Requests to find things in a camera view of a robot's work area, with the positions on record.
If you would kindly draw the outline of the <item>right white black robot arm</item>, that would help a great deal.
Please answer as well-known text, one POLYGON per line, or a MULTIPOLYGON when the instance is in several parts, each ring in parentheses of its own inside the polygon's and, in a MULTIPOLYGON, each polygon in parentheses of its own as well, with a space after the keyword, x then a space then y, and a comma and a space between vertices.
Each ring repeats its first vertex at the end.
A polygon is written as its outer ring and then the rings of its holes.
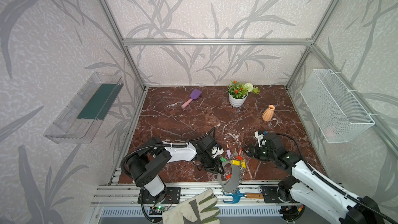
POLYGON ((380 211, 370 197, 363 198, 333 182, 305 159, 302 150, 287 151, 280 133, 255 132, 256 141, 243 148, 254 159, 272 162, 288 173, 276 194, 284 203, 300 203, 331 224, 383 224, 396 221, 380 211))

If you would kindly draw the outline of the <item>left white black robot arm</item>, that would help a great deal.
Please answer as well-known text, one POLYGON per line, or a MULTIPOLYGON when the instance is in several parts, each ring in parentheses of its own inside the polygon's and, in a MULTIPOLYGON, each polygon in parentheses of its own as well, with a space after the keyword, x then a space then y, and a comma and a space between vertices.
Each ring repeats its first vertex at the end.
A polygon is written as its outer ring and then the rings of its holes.
POLYGON ((206 172, 224 174, 222 153, 222 147, 210 134, 183 143, 163 142, 155 136, 127 154, 120 168, 136 186, 147 190, 156 200, 162 200, 166 197, 166 185, 159 173, 168 163, 198 161, 206 172))

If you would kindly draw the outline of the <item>blue garden hand fork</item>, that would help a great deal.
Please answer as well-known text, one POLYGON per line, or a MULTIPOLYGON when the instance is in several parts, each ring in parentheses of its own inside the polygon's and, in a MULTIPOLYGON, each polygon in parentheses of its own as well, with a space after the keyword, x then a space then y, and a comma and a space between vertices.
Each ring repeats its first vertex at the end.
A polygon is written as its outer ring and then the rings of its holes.
POLYGON ((223 194, 227 197, 232 197, 231 201, 223 200, 223 203, 226 203, 226 204, 238 203, 241 198, 263 199, 263 194, 261 194, 261 193, 241 193, 239 190, 237 190, 235 193, 231 193, 231 194, 223 193, 223 194))

